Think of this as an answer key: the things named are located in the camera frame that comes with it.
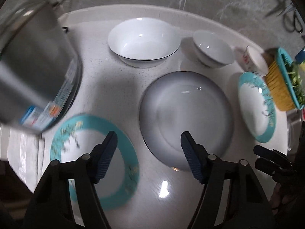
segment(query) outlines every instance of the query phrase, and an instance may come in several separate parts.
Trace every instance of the table surface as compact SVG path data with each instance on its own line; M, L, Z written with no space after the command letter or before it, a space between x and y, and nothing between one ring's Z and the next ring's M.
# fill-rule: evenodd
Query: table surface
M123 63L107 46L110 30L120 22L135 17L152 17L174 25L182 36L179 50L165 63L148 69L133 68ZM50 146L60 125L80 113L89 113L106 118L130 138L140 168L138 188L130 201L122 207L106 211L113 228L187 228L198 205L203 186L190 172L174 171L159 162L148 150L139 128L139 106L143 93L157 78L166 73L187 70L200 73L214 81L226 94L234 114L234 136L223 160L237 162L246 159L254 168L256 156L254 138L242 120L237 83L244 72L235 61L220 69L210 69L201 64L192 50L191 36L203 29L216 33L235 48L236 59L252 45L258 45L239 33L209 19L184 11L146 5L107 5L73 11L60 18L63 26L69 27L68 36L83 62L83 79L74 104L55 127L43 134L45 153L42 169L50 163ZM277 124L273 138L263 146L287 153L286 113L276 111ZM269 198L274 181L256 171L261 185ZM168 182L169 195L159 198L162 182ZM228 190L225 182L224 197ZM225 210L222 200L217 221Z

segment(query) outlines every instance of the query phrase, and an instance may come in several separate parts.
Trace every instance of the large white bowl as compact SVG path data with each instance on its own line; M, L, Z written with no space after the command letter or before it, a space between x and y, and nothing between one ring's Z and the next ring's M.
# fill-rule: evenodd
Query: large white bowl
M193 41L197 57L211 68L224 67L235 60L231 47L214 33L197 30L193 34Z
M115 26L108 45L125 63L154 67L178 50L181 37L170 24L153 18L135 18Z

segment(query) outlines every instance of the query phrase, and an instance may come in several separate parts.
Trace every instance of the yellow basket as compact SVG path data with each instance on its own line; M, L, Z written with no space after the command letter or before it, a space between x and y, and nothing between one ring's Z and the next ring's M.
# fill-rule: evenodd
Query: yellow basket
M269 67L266 83L278 109L289 111L296 108L276 61Z

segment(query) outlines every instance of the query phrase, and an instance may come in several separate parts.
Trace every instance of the plate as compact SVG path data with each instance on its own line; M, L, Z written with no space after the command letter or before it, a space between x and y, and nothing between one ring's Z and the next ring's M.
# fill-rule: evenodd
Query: plate
M51 145L50 160L69 162L90 153L109 131L118 136L118 146L105 178L95 184L104 210L125 204L136 190L139 164L135 149L127 136L111 122L92 115L78 115L65 121L57 130ZM77 201L74 180L69 180L70 196Z
M231 143L234 122L231 105L215 83L198 73L178 71L162 76L146 90L140 128L157 159L189 170L181 133L189 131L209 153L221 157Z
M275 106L267 85L259 76L245 72L239 78L238 98L250 133L258 142L267 143L276 126Z

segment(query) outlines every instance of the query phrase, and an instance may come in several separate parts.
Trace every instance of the metallic appliance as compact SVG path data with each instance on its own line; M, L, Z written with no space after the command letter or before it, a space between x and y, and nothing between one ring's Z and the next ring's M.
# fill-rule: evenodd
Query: metallic appliance
M27 2L0 28L0 122L39 134L67 111L81 64L48 2Z

